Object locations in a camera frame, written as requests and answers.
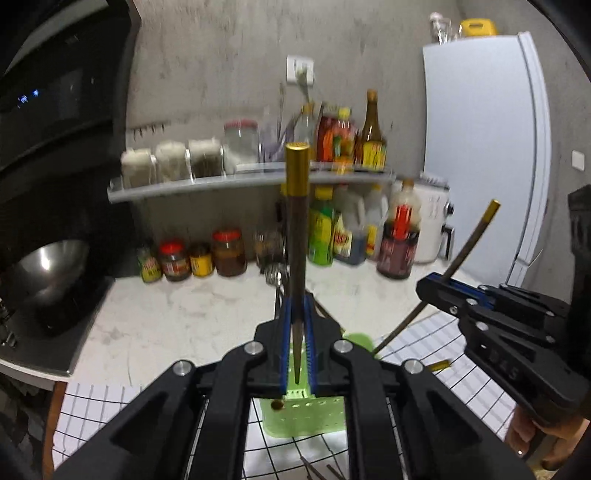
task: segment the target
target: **white appliance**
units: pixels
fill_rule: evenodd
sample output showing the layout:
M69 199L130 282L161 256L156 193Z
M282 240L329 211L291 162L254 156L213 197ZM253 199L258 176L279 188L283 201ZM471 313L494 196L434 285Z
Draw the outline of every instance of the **white appliance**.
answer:
M415 263L435 261L442 250L443 239L446 241L441 257L450 260L455 233L453 227L446 224L448 216L453 214L449 187L446 183L422 177L415 180L414 193L421 200L421 233L414 255Z
M501 208L462 269L519 286L540 253L551 132L544 75L530 33L423 48L424 171L443 177L455 206L453 256L491 199Z

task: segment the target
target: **wall shelf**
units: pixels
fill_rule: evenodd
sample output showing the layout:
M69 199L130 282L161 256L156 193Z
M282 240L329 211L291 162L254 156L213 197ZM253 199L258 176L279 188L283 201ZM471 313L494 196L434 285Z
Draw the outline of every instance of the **wall shelf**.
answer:
M111 203L121 203L202 190L280 185L285 182L285 170L281 164L273 167L269 167L269 164L258 165L253 166L250 171L243 171L235 175L171 181L134 189L124 189L122 180L118 177L111 180L107 195ZM310 171L310 183L312 184L391 183L395 179L396 175L391 171L349 171L340 173L325 168L317 169L314 164L312 164Z

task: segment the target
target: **human hand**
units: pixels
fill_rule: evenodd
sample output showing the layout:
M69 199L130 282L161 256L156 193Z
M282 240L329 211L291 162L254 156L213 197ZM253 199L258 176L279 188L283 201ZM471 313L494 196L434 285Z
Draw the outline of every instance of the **human hand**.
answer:
M545 434L558 438L552 452L543 460L545 468L557 469L574 452L588 425L588 420L574 415L556 427L542 428L518 406L505 436L505 443L518 454L524 455L530 448L536 429L540 429Z

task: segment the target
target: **white marble countertop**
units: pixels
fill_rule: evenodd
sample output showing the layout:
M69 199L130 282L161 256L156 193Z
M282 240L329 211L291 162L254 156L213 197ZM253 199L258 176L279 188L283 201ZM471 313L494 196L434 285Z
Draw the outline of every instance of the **white marble countertop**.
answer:
M418 303L417 280L445 265L415 265L404 281L379 275L375 264L307 264L307 287L348 331L372 338L393 330ZM455 278L476 284L462 272ZM98 313L71 377L46 374L0 360L0 371L51 388L55 381L142 386L185 358L196 365L220 360L252 339L256 325L271 320L275 291L256 266L244 275L191 277L180 283L146 285L139 278L115 282ZM419 318L434 313L428 307Z

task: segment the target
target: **jar with red lid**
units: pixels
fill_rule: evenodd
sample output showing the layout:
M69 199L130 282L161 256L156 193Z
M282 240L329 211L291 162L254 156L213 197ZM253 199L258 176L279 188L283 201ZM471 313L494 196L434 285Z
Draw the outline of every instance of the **jar with red lid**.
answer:
M240 172L241 166L258 162L258 124L253 120L234 120L223 126L223 166L227 174Z
M212 235L213 263L222 277L235 277L246 271L244 241L239 229L218 230Z
M180 240L170 240L160 244L158 249L162 272L168 281L181 281L191 274L189 256Z

